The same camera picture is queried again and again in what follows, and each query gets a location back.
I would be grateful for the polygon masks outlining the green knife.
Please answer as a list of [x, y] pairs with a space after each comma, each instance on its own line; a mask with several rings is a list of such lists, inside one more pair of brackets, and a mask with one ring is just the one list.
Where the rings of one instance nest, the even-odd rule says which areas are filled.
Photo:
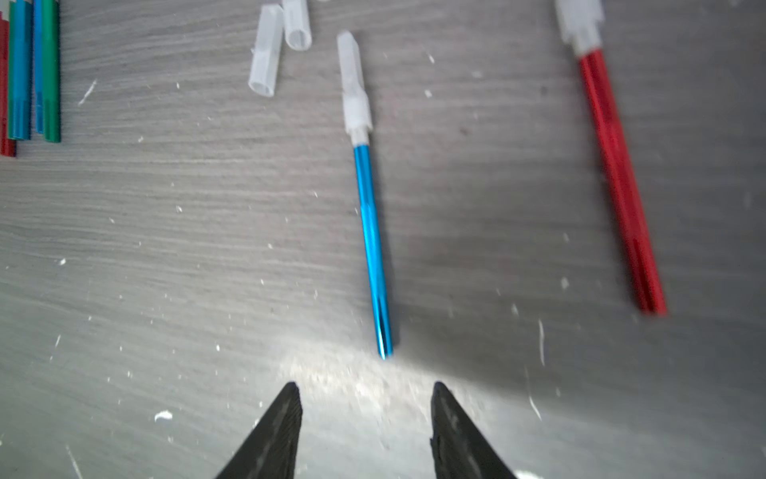
[[43, 134], [47, 142], [61, 142], [59, 1], [41, 1]]

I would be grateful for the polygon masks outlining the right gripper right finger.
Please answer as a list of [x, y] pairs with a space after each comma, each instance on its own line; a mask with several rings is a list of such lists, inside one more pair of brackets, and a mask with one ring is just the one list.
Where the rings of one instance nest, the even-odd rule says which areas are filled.
[[431, 397], [433, 435], [430, 440], [439, 479], [517, 479], [441, 381]]

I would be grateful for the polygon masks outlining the red knife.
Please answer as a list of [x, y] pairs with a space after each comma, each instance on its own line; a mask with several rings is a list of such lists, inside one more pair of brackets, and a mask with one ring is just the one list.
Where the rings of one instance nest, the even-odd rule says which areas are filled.
[[602, 2], [557, 1], [555, 9], [562, 40], [572, 48], [584, 81], [638, 307], [647, 315], [666, 315], [667, 307], [651, 247], [650, 230], [602, 53]]
[[10, 23], [7, 14], [1, 10], [0, 15], [0, 114], [1, 114], [1, 155], [13, 158], [16, 156], [16, 143], [8, 136], [8, 50]]

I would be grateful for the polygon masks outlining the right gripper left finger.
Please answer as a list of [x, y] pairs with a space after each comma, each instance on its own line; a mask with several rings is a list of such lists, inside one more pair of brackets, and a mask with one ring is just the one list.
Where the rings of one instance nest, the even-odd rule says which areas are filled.
[[299, 388], [288, 382], [217, 479], [293, 479], [302, 413]]

